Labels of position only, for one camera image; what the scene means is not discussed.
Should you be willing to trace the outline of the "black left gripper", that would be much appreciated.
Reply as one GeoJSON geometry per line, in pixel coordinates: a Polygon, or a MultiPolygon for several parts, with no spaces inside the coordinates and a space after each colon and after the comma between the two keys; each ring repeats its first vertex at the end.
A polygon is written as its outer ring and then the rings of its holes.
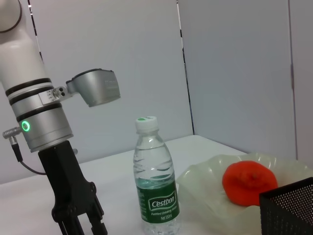
{"type": "Polygon", "coordinates": [[[95,183],[85,179],[69,141],[38,153],[55,196],[52,217],[63,235],[84,235],[78,216],[87,214],[94,235],[107,235],[95,183]]]}

